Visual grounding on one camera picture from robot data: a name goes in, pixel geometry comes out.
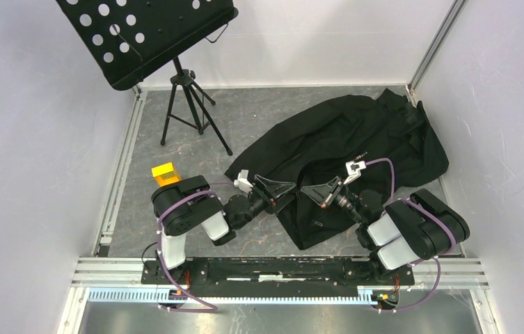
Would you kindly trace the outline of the black jacket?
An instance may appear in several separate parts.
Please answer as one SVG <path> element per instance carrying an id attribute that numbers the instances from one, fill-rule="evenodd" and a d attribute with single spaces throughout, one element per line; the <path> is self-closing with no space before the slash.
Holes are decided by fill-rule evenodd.
<path id="1" fill-rule="evenodd" d="M 378 98 L 345 95 L 326 100 L 274 125 L 228 167 L 298 186 L 347 175 L 345 164 L 367 163 L 349 185 L 387 201 L 393 190 L 428 184 L 447 172 L 449 160 L 422 103 L 384 90 Z"/>

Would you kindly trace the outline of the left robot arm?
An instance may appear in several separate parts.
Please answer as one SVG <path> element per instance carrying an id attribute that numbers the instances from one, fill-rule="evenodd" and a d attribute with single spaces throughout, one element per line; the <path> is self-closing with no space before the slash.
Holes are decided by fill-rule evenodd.
<path id="1" fill-rule="evenodd" d="M 152 194 L 161 262 L 158 273 L 167 283 L 178 283 L 185 275 L 185 244 L 190 230 L 201 226 L 214 245 L 222 246 L 262 212 L 277 214 L 296 197 L 296 183 L 260 175 L 250 179 L 245 169 L 237 174 L 233 185 L 242 193 L 225 204 L 202 175 L 167 184 Z"/>

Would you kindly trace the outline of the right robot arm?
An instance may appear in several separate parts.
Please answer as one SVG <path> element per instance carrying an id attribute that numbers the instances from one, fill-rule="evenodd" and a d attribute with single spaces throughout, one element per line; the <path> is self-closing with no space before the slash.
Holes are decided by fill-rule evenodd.
<path id="1" fill-rule="evenodd" d="M 358 224 L 357 239 L 370 251 L 368 273 L 378 284 L 388 283 L 403 266 L 453 251 L 470 236 L 465 219 L 427 189 L 388 205 L 376 191 L 351 192 L 339 177 L 301 191 L 322 209 Z"/>

